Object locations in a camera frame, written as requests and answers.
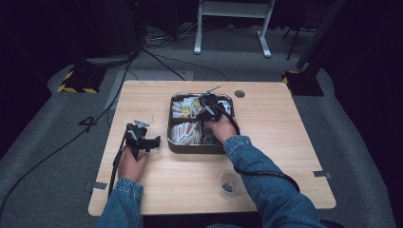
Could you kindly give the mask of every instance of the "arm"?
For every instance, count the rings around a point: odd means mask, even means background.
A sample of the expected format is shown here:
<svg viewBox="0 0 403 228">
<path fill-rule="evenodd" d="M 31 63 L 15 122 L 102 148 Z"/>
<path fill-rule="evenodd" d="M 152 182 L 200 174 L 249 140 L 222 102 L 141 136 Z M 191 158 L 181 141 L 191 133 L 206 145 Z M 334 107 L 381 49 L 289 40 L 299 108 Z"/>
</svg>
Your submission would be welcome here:
<svg viewBox="0 0 403 228">
<path fill-rule="evenodd" d="M 139 227 L 143 187 L 138 183 L 147 155 L 136 161 L 125 148 L 118 165 L 118 182 L 107 199 L 97 227 Z"/>
<path fill-rule="evenodd" d="M 228 158 L 238 169 L 281 172 L 248 137 L 237 136 L 226 117 L 206 124 L 223 142 Z M 271 176 L 242 176 L 242 180 L 263 218 L 263 227 L 321 227 L 315 206 L 289 181 Z"/>
</svg>

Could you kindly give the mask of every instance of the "white desk frame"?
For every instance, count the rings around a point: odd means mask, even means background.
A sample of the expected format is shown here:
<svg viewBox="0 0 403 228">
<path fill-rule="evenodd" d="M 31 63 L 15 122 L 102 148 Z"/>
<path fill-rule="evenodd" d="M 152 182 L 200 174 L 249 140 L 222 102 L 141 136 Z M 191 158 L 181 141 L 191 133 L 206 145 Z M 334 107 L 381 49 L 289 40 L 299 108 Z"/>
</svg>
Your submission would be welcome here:
<svg viewBox="0 0 403 228">
<path fill-rule="evenodd" d="M 269 4 L 258 3 L 231 3 L 231 2 L 210 2 L 199 1 L 198 13 L 198 33 L 196 35 L 195 54 L 202 53 L 202 17 L 210 16 L 230 16 L 230 17 L 250 17 L 264 18 L 263 30 L 258 31 L 258 38 L 264 57 L 272 56 L 266 42 L 266 31 L 272 15 L 275 0 L 270 0 Z"/>
</svg>

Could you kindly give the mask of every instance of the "denim sleeve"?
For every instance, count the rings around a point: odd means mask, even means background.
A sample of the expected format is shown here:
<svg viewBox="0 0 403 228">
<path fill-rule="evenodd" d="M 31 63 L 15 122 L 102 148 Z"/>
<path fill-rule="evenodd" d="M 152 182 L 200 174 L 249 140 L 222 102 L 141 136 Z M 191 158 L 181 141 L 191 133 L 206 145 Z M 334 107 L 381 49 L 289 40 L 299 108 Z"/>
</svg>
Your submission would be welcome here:
<svg viewBox="0 0 403 228">
<path fill-rule="evenodd" d="M 97 227 L 139 227 L 143 187 L 128 179 L 120 179 L 107 199 Z"/>
<path fill-rule="evenodd" d="M 224 150 L 242 171 L 281 172 L 246 136 L 229 138 Z M 323 227 L 315 206 L 289 181 L 272 176 L 242 176 L 242 180 L 262 216 L 263 227 Z"/>
</svg>

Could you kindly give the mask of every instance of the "wooden tabletop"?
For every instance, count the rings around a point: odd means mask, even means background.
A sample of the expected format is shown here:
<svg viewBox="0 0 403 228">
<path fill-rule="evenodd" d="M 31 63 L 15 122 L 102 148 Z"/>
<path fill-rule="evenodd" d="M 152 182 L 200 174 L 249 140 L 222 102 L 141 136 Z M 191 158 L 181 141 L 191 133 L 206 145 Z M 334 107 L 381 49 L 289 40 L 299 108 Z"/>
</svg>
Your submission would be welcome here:
<svg viewBox="0 0 403 228">
<path fill-rule="evenodd" d="M 232 170 L 226 155 L 177 154 L 169 150 L 167 127 L 170 99 L 176 93 L 203 93 L 221 84 L 215 94 L 233 100 L 242 135 L 291 176 L 318 209 L 333 208 L 336 201 L 325 177 L 315 177 L 322 168 L 298 115 L 287 86 L 283 83 L 126 81 L 117 105 L 97 182 L 109 184 L 112 162 L 119 149 L 125 126 L 138 120 L 147 124 L 147 139 L 162 137 L 151 150 L 140 183 L 144 187 L 142 215 L 256 211 L 247 194 L 231 200 L 220 195 L 219 176 Z M 238 98 L 241 90 L 245 97 Z M 94 190 L 88 212 L 100 216 L 107 201 L 106 190 Z"/>
</svg>

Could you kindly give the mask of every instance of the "cup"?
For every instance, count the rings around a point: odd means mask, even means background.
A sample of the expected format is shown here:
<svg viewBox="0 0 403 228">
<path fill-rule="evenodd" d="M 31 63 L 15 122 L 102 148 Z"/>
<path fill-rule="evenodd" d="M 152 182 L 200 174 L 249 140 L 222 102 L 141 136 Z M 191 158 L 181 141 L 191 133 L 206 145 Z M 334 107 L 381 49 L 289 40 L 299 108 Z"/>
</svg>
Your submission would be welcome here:
<svg viewBox="0 0 403 228">
<path fill-rule="evenodd" d="M 227 170 L 220 175 L 219 185 L 220 196 L 223 199 L 230 200 L 240 191 L 242 178 L 237 172 L 233 170 Z"/>
</svg>

